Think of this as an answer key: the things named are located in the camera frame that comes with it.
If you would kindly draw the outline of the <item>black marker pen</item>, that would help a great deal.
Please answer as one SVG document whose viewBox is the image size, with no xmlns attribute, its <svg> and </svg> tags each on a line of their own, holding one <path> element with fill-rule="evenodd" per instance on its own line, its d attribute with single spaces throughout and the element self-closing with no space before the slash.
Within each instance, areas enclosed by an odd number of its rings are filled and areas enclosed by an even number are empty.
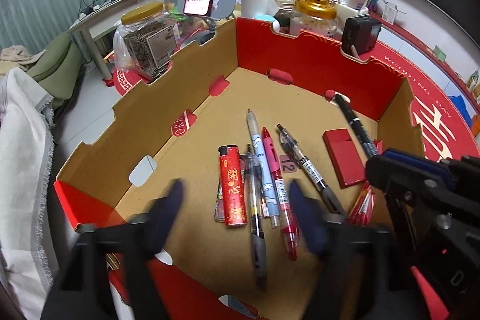
<svg viewBox="0 0 480 320">
<path fill-rule="evenodd" d="M 345 117 L 346 121 L 350 125 L 350 128 L 354 132 L 367 158 L 372 158 L 374 156 L 377 156 L 378 154 L 377 147 L 371 140 L 370 136 L 368 135 L 368 132 L 366 132 L 359 117 L 350 107 L 349 103 L 343 98 L 342 95 L 338 93 L 334 94 L 334 101 L 342 111 L 343 116 Z"/>
</svg>

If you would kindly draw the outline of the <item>pink clip gel pen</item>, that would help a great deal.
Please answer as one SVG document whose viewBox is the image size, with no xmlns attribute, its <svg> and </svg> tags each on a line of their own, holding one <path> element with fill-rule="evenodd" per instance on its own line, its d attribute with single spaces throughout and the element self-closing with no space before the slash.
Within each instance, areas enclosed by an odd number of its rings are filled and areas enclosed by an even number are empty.
<svg viewBox="0 0 480 320">
<path fill-rule="evenodd" d="M 266 127 L 262 128 L 261 138 L 272 183 L 277 193 L 277 203 L 280 211 L 281 232 L 284 244 L 289 260 L 294 262 L 298 258 L 299 226 L 290 207 L 290 199 L 287 195 L 287 189 L 282 178 L 278 155 L 274 148 L 272 137 Z"/>
</svg>

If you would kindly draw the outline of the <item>red lighter case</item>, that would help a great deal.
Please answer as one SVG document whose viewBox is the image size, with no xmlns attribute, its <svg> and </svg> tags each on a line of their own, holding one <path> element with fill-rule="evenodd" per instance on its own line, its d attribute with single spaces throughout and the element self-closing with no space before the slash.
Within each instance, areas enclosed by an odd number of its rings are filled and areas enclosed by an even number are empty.
<svg viewBox="0 0 480 320">
<path fill-rule="evenodd" d="M 322 135 L 340 188 L 365 182 L 365 167 L 346 128 L 325 131 Z"/>
</svg>

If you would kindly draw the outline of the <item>clear black gel pen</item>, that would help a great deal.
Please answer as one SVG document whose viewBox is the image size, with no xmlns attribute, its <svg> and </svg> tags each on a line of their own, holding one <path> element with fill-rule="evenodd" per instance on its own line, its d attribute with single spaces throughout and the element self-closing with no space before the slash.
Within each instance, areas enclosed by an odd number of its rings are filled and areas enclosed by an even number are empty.
<svg viewBox="0 0 480 320">
<path fill-rule="evenodd" d="M 279 131 L 281 148 L 304 171 L 315 186 L 315 189 L 319 193 L 321 200 L 324 202 L 329 212 L 339 214 L 343 218 L 346 218 L 347 214 L 343 209 L 340 200 L 324 181 L 323 176 L 313 162 L 299 148 L 297 140 L 295 140 L 292 134 L 290 134 L 286 128 L 281 126 L 281 124 L 277 124 L 277 129 Z"/>
</svg>

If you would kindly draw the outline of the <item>grey blue cartoon pen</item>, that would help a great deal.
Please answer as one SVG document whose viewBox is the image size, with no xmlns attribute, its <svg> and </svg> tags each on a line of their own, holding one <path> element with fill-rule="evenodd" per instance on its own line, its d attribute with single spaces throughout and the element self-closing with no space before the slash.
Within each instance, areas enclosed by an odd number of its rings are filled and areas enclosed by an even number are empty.
<svg viewBox="0 0 480 320">
<path fill-rule="evenodd" d="M 270 219 L 272 228 L 278 228 L 280 227 L 280 212 L 277 204 L 277 194 L 272 183 L 272 177 L 269 171 L 263 140 L 259 130 L 260 128 L 256 120 L 256 115 L 251 109 L 247 110 L 247 126 L 250 132 L 253 149 L 261 165 L 262 191 L 264 196 L 264 204 L 267 210 L 267 216 Z"/>
</svg>

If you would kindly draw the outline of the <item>dark clear mechanical pen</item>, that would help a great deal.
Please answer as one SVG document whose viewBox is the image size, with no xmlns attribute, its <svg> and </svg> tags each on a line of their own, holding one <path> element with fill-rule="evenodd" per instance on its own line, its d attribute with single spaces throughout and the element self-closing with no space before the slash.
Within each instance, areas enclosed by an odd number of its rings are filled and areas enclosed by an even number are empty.
<svg viewBox="0 0 480 320">
<path fill-rule="evenodd" d="M 248 207 L 250 214 L 250 237 L 251 252 L 254 268 L 254 276 L 258 289 L 267 289 L 267 254 L 264 231 L 262 228 L 263 210 L 261 206 L 262 168 L 252 145 L 247 146 L 244 157 L 245 163 L 245 189 L 248 195 Z"/>
</svg>

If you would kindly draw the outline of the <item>pink grip red pen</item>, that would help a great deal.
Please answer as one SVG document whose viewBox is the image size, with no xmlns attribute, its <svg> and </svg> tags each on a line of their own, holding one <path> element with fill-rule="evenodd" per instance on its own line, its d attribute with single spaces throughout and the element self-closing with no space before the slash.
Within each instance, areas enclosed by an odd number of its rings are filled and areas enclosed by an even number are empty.
<svg viewBox="0 0 480 320">
<path fill-rule="evenodd" d="M 352 225 L 366 227 L 370 223 L 375 205 L 375 194 L 368 181 L 364 182 L 360 194 L 346 218 L 346 222 Z"/>
</svg>

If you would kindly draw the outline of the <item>round red wedding mat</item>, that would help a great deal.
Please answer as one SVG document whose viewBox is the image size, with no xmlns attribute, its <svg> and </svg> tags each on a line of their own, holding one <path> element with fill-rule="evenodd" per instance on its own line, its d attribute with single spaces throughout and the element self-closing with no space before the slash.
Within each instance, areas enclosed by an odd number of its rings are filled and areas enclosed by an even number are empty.
<svg viewBox="0 0 480 320">
<path fill-rule="evenodd" d="M 91 188 L 123 218 L 145 210 L 172 179 L 185 198 L 166 247 L 175 268 L 206 292 L 230 294 L 268 319 L 299 319 L 312 296 L 320 264 L 305 246 L 289 260 L 281 232 L 265 228 L 268 285 L 256 287 L 245 227 L 214 217 L 220 178 L 218 149 L 251 142 L 247 115 L 272 137 L 285 127 L 346 210 L 359 185 L 342 188 L 323 134 L 347 127 L 326 100 L 334 90 L 350 99 L 368 134 L 395 148 L 438 161 L 477 155 L 459 111 L 423 71 L 383 44 L 346 58 L 336 40 L 287 37 L 240 20 L 206 44 L 189 44 L 157 81 L 139 83 L 114 105 L 108 132 L 112 171 Z"/>
</svg>

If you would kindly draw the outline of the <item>black portable radio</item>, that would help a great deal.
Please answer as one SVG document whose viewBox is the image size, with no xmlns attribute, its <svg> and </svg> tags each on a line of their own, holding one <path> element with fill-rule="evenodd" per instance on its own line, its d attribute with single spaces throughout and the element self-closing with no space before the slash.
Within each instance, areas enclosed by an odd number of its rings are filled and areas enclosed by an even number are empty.
<svg viewBox="0 0 480 320">
<path fill-rule="evenodd" d="M 346 19 L 343 28 L 341 50 L 343 54 L 360 58 L 374 49 L 382 24 L 370 15 L 360 15 Z"/>
</svg>

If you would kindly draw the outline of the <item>white cloth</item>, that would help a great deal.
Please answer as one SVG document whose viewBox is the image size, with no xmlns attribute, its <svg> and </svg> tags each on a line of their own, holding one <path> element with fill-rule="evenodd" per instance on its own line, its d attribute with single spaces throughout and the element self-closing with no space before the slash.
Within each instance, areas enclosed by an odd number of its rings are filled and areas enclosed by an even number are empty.
<svg viewBox="0 0 480 320">
<path fill-rule="evenodd" d="M 1 80 L 1 284 L 39 319 L 53 282 L 43 222 L 53 160 L 53 97 L 19 68 Z"/>
</svg>

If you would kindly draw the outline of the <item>gold lid glass jar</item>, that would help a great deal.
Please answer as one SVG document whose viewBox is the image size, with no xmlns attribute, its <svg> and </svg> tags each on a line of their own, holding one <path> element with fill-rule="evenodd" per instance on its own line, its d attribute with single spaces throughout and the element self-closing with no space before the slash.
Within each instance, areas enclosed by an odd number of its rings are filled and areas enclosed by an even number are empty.
<svg viewBox="0 0 480 320">
<path fill-rule="evenodd" d="M 337 25 L 337 12 L 329 0 L 296 0 L 289 21 L 289 34 L 297 37 L 307 31 L 334 37 Z"/>
</svg>

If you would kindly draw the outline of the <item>red cardboard tray box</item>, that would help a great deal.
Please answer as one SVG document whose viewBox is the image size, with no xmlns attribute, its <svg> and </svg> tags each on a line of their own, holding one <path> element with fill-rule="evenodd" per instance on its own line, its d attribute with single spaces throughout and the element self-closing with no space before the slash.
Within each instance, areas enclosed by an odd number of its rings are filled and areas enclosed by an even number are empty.
<svg viewBox="0 0 480 320">
<path fill-rule="evenodd" d="M 215 35 L 222 27 L 234 27 L 240 20 L 262 24 L 272 31 L 267 23 L 237 19 L 224 23 L 216 30 Z M 55 180 L 55 191 L 73 227 L 82 227 L 88 223 L 97 227 L 107 227 L 120 224 L 127 219 L 91 192 L 91 188 L 104 181 L 112 171 L 112 142 L 107 137 L 112 123 L 95 143 L 78 145 Z M 216 187 L 213 217 L 226 227 L 245 227 L 251 237 L 248 195 L 243 185 L 241 160 L 246 152 L 247 148 L 240 151 L 236 145 L 222 145 L 218 149 L 220 178 Z M 264 238 L 267 226 L 271 226 L 270 222 L 264 223 Z M 194 282 L 190 276 L 185 276 L 177 270 L 173 261 L 168 266 L 153 260 L 149 267 L 174 319 L 235 319 L 238 316 L 237 312 L 220 302 L 220 296 L 224 294 L 206 292 L 200 283 Z"/>
</svg>

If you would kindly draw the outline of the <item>white teal cream jar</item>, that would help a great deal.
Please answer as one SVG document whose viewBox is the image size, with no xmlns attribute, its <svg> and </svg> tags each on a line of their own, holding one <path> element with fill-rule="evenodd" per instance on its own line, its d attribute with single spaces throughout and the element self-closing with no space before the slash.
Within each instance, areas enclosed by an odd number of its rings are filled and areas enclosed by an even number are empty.
<svg viewBox="0 0 480 320">
<path fill-rule="evenodd" d="M 280 23 L 278 22 L 277 19 L 275 19 L 273 16 L 271 15 L 256 15 L 255 17 L 256 20 L 260 20 L 262 22 L 267 22 L 267 23 L 270 23 L 272 25 L 272 29 L 275 31 L 275 32 L 279 32 L 280 31 Z"/>
</svg>

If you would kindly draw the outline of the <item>white paper roll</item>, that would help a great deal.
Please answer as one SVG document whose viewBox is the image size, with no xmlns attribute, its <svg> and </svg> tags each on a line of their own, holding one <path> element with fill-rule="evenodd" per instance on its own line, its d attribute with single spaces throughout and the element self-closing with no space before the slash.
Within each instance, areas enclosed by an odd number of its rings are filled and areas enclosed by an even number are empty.
<svg viewBox="0 0 480 320">
<path fill-rule="evenodd" d="M 241 0 L 243 18 L 254 19 L 258 15 L 267 15 L 269 0 Z"/>
</svg>

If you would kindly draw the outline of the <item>yellow lid plastic jar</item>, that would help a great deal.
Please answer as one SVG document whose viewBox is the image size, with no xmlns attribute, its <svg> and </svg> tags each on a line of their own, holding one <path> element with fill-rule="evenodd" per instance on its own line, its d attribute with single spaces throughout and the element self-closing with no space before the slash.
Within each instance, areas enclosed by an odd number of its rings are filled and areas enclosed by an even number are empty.
<svg viewBox="0 0 480 320">
<path fill-rule="evenodd" d="M 113 39 L 115 68 L 136 71 L 151 81 L 167 71 L 177 47 L 177 24 L 160 1 L 139 6 L 120 18 Z"/>
</svg>

